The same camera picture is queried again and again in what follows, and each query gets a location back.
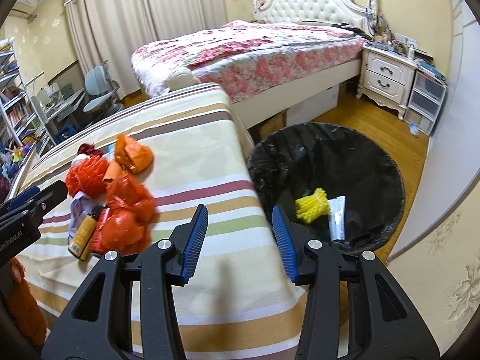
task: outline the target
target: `pink floral quilt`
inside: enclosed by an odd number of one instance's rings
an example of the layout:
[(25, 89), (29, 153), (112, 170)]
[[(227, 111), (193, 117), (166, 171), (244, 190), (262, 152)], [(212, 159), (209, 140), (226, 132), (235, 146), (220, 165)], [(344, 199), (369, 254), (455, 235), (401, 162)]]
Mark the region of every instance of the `pink floral quilt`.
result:
[(167, 93), (169, 75), (187, 67), (201, 82), (220, 84), (237, 102), (356, 59), (364, 42), (340, 28), (237, 20), (146, 44), (131, 62), (149, 96)]

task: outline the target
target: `yellow bundle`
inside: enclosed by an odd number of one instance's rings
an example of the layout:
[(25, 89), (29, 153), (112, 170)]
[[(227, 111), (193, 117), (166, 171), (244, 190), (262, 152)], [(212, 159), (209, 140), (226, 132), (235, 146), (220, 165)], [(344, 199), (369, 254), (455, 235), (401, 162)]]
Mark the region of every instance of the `yellow bundle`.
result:
[(320, 215), (327, 215), (330, 212), (327, 194), (321, 188), (317, 188), (313, 195), (295, 200), (295, 208), (297, 218), (305, 223), (312, 223)]

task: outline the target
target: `striped bedspread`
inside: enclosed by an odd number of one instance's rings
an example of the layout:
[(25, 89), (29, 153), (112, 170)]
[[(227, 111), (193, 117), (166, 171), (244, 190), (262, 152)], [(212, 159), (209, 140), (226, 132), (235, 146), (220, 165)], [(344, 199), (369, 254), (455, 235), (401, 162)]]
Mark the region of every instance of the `striped bedspread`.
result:
[[(64, 179), (81, 143), (106, 148), (121, 132), (154, 152), (153, 166), (137, 176), (155, 197), (154, 241), (188, 222), (199, 203), (208, 208), (195, 276), (186, 287), (173, 288), (187, 358), (293, 358), (306, 292), (285, 276), (245, 166), (251, 139), (217, 84), (149, 100), (79, 133), (42, 157), (22, 188)], [(68, 198), (45, 218), (40, 240), (19, 256), (50, 328), (98, 261), (80, 262), (67, 251), (70, 203)], [(136, 352), (142, 351), (139, 288), (135, 283)]]

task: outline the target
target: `orange plastic bag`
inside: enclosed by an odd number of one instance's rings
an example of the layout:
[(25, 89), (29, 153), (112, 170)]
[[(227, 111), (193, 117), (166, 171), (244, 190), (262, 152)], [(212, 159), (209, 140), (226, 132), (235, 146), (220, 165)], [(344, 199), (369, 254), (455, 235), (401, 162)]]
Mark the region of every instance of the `orange plastic bag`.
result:
[(104, 208), (100, 213), (100, 217), (97, 221), (97, 226), (95, 226), (95, 232), (93, 233), (92, 245), (90, 245), (90, 250), (93, 253), (104, 254), (109, 249), (103, 243), (102, 238), (102, 229), (107, 223), (108, 218), (110, 217), (110, 209), (108, 207)]
[(153, 153), (134, 138), (119, 134), (115, 143), (115, 160), (131, 173), (138, 173), (150, 166)]
[(118, 176), (123, 175), (124, 173), (125, 171), (123, 170), (122, 166), (113, 159), (110, 162), (102, 181), (105, 185), (109, 185), (113, 180), (115, 180)]
[(69, 195), (74, 197), (82, 191), (94, 198), (105, 192), (106, 186), (102, 183), (102, 179), (108, 166), (109, 162), (105, 158), (96, 155), (71, 167), (65, 178)]
[(144, 251), (150, 243), (148, 224), (155, 214), (155, 200), (131, 174), (122, 175), (106, 188), (111, 215), (102, 228), (102, 242), (122, 255)]

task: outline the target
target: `white nightstand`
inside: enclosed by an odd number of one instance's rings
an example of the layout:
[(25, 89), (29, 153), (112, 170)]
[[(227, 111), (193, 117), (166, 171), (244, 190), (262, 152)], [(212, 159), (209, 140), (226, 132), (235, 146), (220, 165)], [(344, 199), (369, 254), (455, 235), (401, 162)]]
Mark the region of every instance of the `white nightstand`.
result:
[(357, 98), (365, 93), (381, 107), (396, 109), (403, 120), (416, 68), (407, 57), (364, 46)]

